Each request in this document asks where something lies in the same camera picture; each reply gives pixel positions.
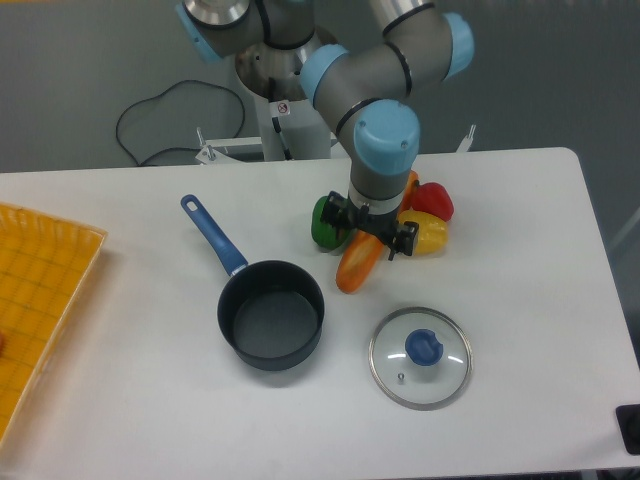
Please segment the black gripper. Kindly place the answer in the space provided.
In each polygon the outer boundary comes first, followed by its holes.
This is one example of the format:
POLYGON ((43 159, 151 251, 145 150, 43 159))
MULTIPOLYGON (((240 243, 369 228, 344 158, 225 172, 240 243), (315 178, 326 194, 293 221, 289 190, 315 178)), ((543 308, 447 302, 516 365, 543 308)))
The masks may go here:
POLYGON ((389 212, 378 214, 362 205, 357 207, 350 198, 330 191, 324 202, 320 221, 329 225, 335 237, 345 237, 354 229, 375 236, 389 247, 388 260, 397 254, 412 256, 418 243, 419 224, 413 221, 397 222, 400 205, 389 212))

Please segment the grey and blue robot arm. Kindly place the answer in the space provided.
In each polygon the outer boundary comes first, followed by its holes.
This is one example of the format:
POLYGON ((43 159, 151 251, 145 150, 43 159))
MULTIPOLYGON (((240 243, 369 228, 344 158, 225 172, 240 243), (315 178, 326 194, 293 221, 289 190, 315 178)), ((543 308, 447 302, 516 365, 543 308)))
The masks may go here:
POLYGON ((207 60, 251 47, 293 53, 287 78, 351 159, 348 195, 330 194, 322 221, 410 256, 419 229, 397 216, 421 129, 402 101, 465 70, 475 41, 461 15, 441 13, 432 1, 373 1, 370 8, 383 42, 357 55, 321 42, 311 1, 181 1, 176 13, 207 60))

